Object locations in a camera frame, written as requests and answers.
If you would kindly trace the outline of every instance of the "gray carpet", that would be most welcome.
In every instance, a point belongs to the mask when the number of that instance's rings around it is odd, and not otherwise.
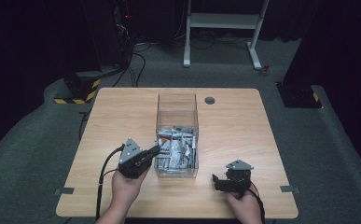
[[[191,66],[183,67],[183,49],[162,45],[135,47],[146,58],[139,87],[254,88],[267,110],[299,216],[277,223],[361,223],[361,160],[320,86],[317,92],[324,108],[284,107],[275,82],[283,81],[299,41],[258,41],[262,64],[271,74],[259,76],[244,42],[216,43],[209,49],[191,49]],[[203,48],[206,42],[194,40]],[[137,75],[143,61],[133,56],[131,68]],[[104,77],[99,88],[111,87],[119,74]],[[49,85],[45,103],[24,117],[0,142],[0,223],[64,223],[55,213],[59,196],[78,146],[82,115],[93,106],[56,105],[53,96],[61,80]],[[132,85],[130,73],[117,84]],[[93,223],[93,217],[74,217],[68,223]],[[151,223],[168,220],[150,219]],[[189,223],[191,220],[173,220]],[[147,223],[129,219],[129,223]],[[193,220],[194,223],[223,223]]]

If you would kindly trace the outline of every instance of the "forearm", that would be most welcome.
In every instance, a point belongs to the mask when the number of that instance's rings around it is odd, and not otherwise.
[[[262,224],[261,218],[239,218],[238,219],[242,224]]]
[[[96,224],[123,224],[129,208],[121,204],[110,204]]]

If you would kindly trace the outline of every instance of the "black stand base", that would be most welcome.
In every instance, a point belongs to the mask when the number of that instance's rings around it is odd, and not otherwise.
[[[282,96],[285,107],[291,108],[322,108],[319,97],[311,87],[307,89],[296,89],[284,86],[283,83],[277,82],[276,87]]]
[[[87,104],[96,93],[100,79],[80,80],[77,88],[69,89],[63,81],[54,96],[57,104]]]

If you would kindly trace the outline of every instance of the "white metal stand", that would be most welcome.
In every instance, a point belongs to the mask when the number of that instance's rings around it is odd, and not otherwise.
[[[210,27],[210,28],[230,28],[230,29],[247,29],[255,30],[252,42],[247,42],[247,49],[253,61],[256,70],[261,69],[256,53],[256,42],[259,31],[264,21],[265,12],[270,0],[264,0],[262,9],[257,15],[240,15],[240,14],[214,14],[214,13],[191,13],[191,0],[188,0],[187,8],[187,33],[186,44],[184,49],[184,66],[190,67],[190,32],[191,27]]]

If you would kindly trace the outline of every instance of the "metal bracket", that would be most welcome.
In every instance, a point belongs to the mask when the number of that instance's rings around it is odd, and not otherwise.
[[[131,138],[128,138],[127,143],[119,157],[119,164],[123,164],[124,162],[130,160],[135,157],[139,153],[141,153],[143,149],[139,147]]]
[[[247,164],[246,162],[241,161],[241,160],[233,161],[232,163],[226,165],[226,167],[231,170],[253,170],[254,169],[254,166]]]
[[[301,193],[299,188],[293,188],[293,186],[281,186],[280,189],[282,190],[283,193],[285,192],[293,192],[293,194]]]
[[[73,194],[75,191],[74,188],[63,188],[63,189],[55,189],[54,195],[61,195],[61,194]]]

